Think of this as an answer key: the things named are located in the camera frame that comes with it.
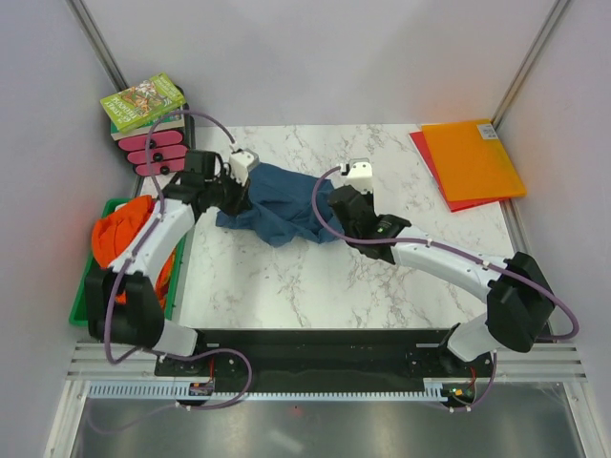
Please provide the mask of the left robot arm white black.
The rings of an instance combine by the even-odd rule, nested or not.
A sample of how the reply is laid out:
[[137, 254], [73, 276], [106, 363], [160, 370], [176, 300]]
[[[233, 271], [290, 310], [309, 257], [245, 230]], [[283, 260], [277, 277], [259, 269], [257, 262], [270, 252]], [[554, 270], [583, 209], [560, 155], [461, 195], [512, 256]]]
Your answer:
[[166, 354], [189, 375], [206, 370], [210, 354], [197, 344], [197, 331], [166, 319], [155, 285], [174, 249], [208, 209], [236, 216], [250, 208], [249, 174], [259, 163], [247, 150], [227, 160], [215, 152], [187, 152], [183, 170], [158, 193], [152, 216], [134, 240], [108, 267], [86, 276], [91, 337]]

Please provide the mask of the orange shirt in bin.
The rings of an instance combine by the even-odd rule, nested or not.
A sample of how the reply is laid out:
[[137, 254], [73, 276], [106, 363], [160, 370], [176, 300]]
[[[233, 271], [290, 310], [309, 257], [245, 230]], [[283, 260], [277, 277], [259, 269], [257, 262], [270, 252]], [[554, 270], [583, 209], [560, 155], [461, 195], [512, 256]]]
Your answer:
[[[95, 223], [91, 237], [92, 251], [95, 261], [101, 268], [107, 268], [129, 246], [151, 217], [154, 206], [154, 199], [149, 195], [133, 198]], [[175, 248], [164, 263], [155, 285], [156, 295], [163, 311], [166, 308], [176, 251]]]

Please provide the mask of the blue polo shirt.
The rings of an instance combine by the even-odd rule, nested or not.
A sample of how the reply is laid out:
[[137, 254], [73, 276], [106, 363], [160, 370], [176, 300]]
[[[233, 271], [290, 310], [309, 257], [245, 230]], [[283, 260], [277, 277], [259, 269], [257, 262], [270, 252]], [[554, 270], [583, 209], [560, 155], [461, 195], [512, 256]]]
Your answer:
[[253, 208], [236, 217], [218, 212], [218, 227], [250, 230], [273, 247], [281, 247], [295, 238], [319, 244], [332, 242], [343, 232], [327, 203], [334, 191], [330, 180], [325, 180], [314, 192], [316, 177], [268, 163], [256, 167], [250, 180], [248, 195]]

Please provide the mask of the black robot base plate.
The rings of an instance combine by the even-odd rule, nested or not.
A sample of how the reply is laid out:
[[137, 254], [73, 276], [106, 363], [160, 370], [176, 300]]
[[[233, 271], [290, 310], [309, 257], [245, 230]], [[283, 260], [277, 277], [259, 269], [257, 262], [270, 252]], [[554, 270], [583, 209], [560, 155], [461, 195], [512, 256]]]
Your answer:
[[356, 389], [419, 388], [427, 379], [482, 381], [492, 357], [464, 363], [445, 356], [444, 329], [202, 330], [197, 352], [224, 348], [196, 362], [167, 358], [158, 376], [206, 377], [222, 387]]

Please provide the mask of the dark green book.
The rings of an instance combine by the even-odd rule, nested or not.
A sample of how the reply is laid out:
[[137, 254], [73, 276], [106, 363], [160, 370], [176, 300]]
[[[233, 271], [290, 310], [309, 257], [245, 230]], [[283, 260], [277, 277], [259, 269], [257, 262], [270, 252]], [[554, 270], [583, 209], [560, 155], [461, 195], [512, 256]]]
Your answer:
[[[143, 124], [127, 133], [122, 133], [118, 127], [111, 122], [110, 123], [110, 134], [114, 141], [119, 141], [123, 138], [138, 136], [138, 135], [147, 135], [150, 131], [151, 127], [155, 125], [157, 122], [156, 119], [151, 120], [150, 122]], [[185, 119], [182, 114], [174, 114], [164, 118], [160, 121], [160, 123], [155, 128], [155, 131], [164, 131], [164, 130], [173, 130], [183, 128], [185, 126]]]

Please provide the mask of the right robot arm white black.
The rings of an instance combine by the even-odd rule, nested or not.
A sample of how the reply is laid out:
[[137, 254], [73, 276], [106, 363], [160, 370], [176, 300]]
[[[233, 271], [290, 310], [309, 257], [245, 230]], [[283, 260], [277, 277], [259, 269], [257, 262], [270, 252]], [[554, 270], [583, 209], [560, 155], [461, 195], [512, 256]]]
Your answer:
[[332, 191], [327, 202], [350, 238], [348, 245], [362, 255], [421, 270], [486, 304], [484, 314], [453, 326], [442, 340], [436, 360], [444, 373], [459, 375], [473, 360], [499, 348], [532, 349], [555, 306], [534, 288], [547, 290], [549, 284], [531, 256], [483, 256], [429, 239], [406, 219], [376, 215], [372, 197], [351, 186]]

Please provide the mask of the orange plastic folder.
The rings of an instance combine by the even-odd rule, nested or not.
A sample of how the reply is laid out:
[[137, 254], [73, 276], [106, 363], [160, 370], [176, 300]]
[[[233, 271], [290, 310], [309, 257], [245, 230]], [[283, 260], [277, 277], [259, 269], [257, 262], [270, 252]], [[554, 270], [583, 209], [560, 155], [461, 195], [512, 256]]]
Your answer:
[[424, 124], [421, 131], [449, 201], [527, 195], [489, 119]]

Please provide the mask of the black pink drawer organizer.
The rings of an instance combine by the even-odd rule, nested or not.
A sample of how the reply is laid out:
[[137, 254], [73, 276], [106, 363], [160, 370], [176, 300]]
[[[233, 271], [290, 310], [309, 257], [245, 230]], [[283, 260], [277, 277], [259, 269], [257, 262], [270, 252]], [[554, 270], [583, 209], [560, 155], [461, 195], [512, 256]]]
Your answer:
[[184, 168], [186, 154], [195, 147], [196, 139], [193, 117], [189, 114], [183, 116], [183, 128], [153, 132], [149, 142], [152, 171], [146, 166], [145, 143], [148, 134], [115, 141], [115, 145], [138, 176], [168, 176]]

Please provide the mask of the light green book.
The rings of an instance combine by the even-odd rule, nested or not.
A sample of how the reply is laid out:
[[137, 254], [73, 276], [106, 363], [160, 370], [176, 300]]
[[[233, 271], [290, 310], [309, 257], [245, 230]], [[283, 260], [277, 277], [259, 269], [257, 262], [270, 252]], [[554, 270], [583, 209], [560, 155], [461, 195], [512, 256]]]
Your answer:
[[166, 73], [157, 73], [100, 100], [102, 109], [122, 134], [158, 119], [185, 103], [185, 95]]

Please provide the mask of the red plastic folder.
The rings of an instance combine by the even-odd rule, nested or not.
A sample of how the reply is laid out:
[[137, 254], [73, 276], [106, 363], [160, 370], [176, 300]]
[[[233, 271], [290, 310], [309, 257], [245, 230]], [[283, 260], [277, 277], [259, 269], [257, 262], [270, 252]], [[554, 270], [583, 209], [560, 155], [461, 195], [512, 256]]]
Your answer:
[[426, 164], [429, 170], [429, 173], [431, 174], [432, 179], [435, 182], [435, 185], [439, 193], [441, 194], [441, 197], [443, 198], [443, 200], [446, 203], [446, 206], [452, 213], [501, 201], [501, 198], [480, 198], [480, 199], [466, 199], [466, 200], [458, 200], [458, 201], [448, 200], [446, 193], [443, 189], [443, 186], [441, 185], [441, 182], [439, 180], [438, 173], [436, 171], [436, 168], [432, 160], [432, 154], [430, 152], [430, 149], [426, 142], [426, 138], [424, 134], [421, 131], [417, 131], [417, 132], [410, 133], [410, 137], [418, 153], [421, 155], [422, 160]]

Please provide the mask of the green plastic bin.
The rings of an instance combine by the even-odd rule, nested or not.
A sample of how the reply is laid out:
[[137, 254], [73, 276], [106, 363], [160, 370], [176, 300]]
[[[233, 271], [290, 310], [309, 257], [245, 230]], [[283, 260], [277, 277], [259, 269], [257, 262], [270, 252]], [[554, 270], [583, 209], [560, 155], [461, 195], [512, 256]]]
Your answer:
[[[122, 205], [124, 203], [127, 203], [130, 199], [127, 198], [114, 198], [114, 199], [110, 199], [106, 202], [105, 207], [102, 211], [101, 214], [101, 218], [104, 218], [106, 216], [108, 216], [111, 212], [113, 212], [119, 205]], [[167, 320], [171, 320], [173, 313], [174, 313], [174, 307], [175, 307], [175, 299], [176, 299], [176, 294], [178, 291], [178, 284], [179, 284], [179, 273], [181, 270], [181, 264], [182, 264], [182, 257], [183, 257], [183, 251], [184, 251], [184, 245], [185, 245], [185, 241], [186, 241], [186, 237], [183, 237], [180, 242], [176, 245], [176, 261], [174, 264], [174, 270], [173, 270], [173, 274], [172, 274], [172, 278], [170, 280], [170, 288], [169, 288], [169, 292], [167, 295], [167, 303], [166, 303], [166, 308], [164, 312], [164, 317]], [[76, 293], [76, 297], [74, 299], [74, 304], [73, 304], [73, 308], [70, 314], [70, 318], [69, 318], [69, 323], [71, 325], [74, 326], [79, 326], [79, 327], [87, 327], [88, 326], [88, 318], [87, 318], [87, 305], [86, 305], [86, 301], [85, 301], [85, 279], [87, 277], [88, 274], [90, 274], [95, 268], [98, 268], [99, 265], [98, 263], [95, 261], [94, 256], [93, 256], [93, 251], [92, 249], [90, 250], [90, 254], [82, 275], [82, 279], [80, 282], [80, 285], [78, 287], [77, 293]]]

